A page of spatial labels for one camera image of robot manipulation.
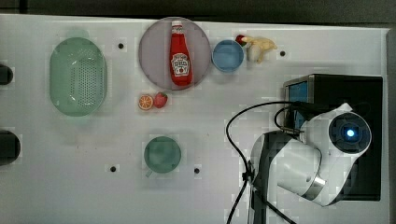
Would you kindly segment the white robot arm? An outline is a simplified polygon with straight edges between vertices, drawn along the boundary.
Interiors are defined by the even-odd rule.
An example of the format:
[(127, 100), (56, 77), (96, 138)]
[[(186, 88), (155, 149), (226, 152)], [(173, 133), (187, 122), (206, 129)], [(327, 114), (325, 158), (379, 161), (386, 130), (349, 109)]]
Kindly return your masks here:
[(265, 201), (278, 187), (320, 206), (338, 200), (373, 140), (367, 121), (344, 103), (303, 123), (299, 133), (262, 134), (251, 151), (250, 185)]

